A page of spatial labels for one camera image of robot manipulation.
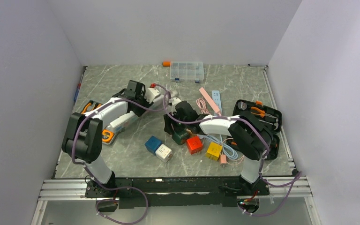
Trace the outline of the green cube socket adapter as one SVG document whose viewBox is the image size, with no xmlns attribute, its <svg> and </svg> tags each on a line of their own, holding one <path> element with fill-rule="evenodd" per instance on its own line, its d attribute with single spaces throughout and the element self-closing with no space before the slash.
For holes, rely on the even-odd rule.
<svg viewBox="0 0 360 225">
<path fill-rule="evenodd" d="M 188 138 L 190 138 L 190 134 L 186 130 L 177 131 L 172 134 L 172 139 L 178 145 L 183 145 Z"/>
</svg>

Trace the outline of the pink power strip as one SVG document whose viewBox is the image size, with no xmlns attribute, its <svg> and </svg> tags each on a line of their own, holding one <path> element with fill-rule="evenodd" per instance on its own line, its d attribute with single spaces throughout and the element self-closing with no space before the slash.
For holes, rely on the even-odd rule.
<svg viewBox="0 0 360 225">
<path fill-rule="evenodd" d="M 199 89 L 199 92 L 205 99 L 206 103 L 212 108 L 213 112 L 216 114 L 219 111 L 219 108 L 216 106 L 216 104 L 213 102 L 212 94 L 208 94 L 205 88 L 201 87 Z"/>
</svg>

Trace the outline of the light blue power strip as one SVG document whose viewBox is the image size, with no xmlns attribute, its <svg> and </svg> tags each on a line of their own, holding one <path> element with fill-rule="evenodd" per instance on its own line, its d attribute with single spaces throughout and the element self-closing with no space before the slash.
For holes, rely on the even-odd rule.
<svg viewBox="0 0 360 225">
<path fill-rule="evenodd" d="M 216 114 L 221 116 L 222 115 L 222 105 L 221 105 L 220 92 L 218 90 L 213 90 L 211 93 L 212 93 L 213 102 L 219 108 L 219 111 L 216 112 Z"/>
</svg>

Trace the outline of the red cube socket adapter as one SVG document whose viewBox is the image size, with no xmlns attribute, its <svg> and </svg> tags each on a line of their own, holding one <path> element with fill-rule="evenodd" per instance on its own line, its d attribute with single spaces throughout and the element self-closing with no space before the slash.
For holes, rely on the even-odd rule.
<svg viewBox="0 0 360 225">
<path fill-rule="evenodd" d="M 196 154 L 203 149 L 203 144 L 198 136 L 188 138 L 186 140 L 186 145 L 191 155 Z"/>
</svg>

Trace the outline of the white power strip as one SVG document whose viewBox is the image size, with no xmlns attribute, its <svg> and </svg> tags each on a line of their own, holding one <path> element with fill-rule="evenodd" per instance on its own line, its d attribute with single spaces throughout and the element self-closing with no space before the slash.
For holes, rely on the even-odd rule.
<svg viewBox="0 0 360 225">
<path fill-rule="evenodd" d="M 151 110 L 158 110 L 159 106 L 163 105 L 163 93 L 160 92 L 160 96 L 157 97 L 152 103 L 149 103 L 146 101 L 146 99 L 143 97 L 143 100 L 140 101 L 140 105 L 143 105 L 146 108 L 149 108 Z M 149 110 L 145 110 L 143 108 L 140 108 L 139 106 L 136 106 L 132 103 L 128 103 L 128 110 L 126 114 L 120 116 L 119 118 L 111 121 L 107 126 L 106 130 L 109 130 L 113 133 L 120 133 L 124 129 L 126 129 L 129 125 L 131 125 L 133 122 L 139 119 L 143 114 L 148 112 Z"/>
</svg>

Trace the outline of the blue cube socket adapter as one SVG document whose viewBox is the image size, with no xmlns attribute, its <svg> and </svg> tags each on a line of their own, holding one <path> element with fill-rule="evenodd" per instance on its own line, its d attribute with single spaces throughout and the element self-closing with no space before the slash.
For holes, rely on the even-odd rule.
<svg viewBox="0 0 360 225">
<path fill-rule="evenodd" d="M 161 145 L 162 145 L 162 141 L 156 138 L 155 136 L 151 136 L 144 144 L 148 152 L 150 152 L 153 155 L 156 155 L 156 151 Z"/>
</svg>

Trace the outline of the white cube socket adapter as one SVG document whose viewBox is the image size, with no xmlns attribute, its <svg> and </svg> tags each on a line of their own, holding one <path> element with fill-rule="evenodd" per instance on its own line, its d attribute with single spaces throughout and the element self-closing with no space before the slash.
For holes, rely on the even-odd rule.
<svg viewBox="0 0 360 225">
<path fill-rule="evenodd" d="M 155 151 L 155 155 L 157 156 L 158 159 L 160 159 L 164 163 L 167 163 L 173 156 L 173 152 L 169 147 L 167 147 L 164 144 L 161 144 Z"/>
</svg>

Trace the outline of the yellow cube socket adapter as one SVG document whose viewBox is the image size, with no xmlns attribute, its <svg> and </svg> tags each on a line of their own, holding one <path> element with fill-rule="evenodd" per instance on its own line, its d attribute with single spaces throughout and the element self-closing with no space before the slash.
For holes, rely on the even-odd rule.
<svg viewBox="0 0 360 225">
<path fill-rule="evenodd" d="M 207 148 L 205 156 L 213 161 L 218 161 L 221 152 L 222 152 L 222 145 L 211 142 Z"/>
</svg>

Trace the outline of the pink cube socket adapter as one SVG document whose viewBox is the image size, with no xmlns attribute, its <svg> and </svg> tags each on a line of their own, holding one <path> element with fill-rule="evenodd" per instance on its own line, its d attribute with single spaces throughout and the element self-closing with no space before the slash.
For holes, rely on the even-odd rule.
<svg viewBox="0 0 360 225">
<path fill-rule="evenodd" d="M 221 154 L 219 160 L 220 160 L 220 165 L 222 166 L 222 168 L 225 168 L 226 165 L 227 165 L 227 157 L 226 157 L 226 155 Z"/>
</svg>

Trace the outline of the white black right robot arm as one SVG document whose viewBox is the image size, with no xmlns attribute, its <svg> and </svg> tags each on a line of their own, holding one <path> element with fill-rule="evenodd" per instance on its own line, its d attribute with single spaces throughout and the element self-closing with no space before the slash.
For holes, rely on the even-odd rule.
<svg viewBox="0 0 360 225">
<path fill-rule="evenodd" d="M 240 190 L 246 195 L 257 190 L 263 160 L 270 151 L 274 135 L 252 113 L 242 111 L 230 117 L 198 114 L 187 101 L 177 103 L 174 112 L 166 100 L 163 106 L 166 112 L 164 131 L 170 135 L 188 129 L 197 135 L 224 135 L 232 138 L 238 152 L 245 157 Z"/>
</svg>

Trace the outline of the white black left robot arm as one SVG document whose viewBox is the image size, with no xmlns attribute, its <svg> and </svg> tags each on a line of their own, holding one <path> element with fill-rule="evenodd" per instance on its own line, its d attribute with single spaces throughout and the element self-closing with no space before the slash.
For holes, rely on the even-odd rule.
<svg viewBox="0 0 360 225">
<path fill-rule="evenodd" d="M 116 190 L 115 173 L 101 156 L 104 131 L 116 133 L 161 103 L 162 96 L 154 85 L 147 88 L 141 82 L 130 80 L 125 89 L 101 106 L 89 112 L 71 114 L 61 149 L 98 182 L 99 193 L 112 196 Z"/>
</svg>

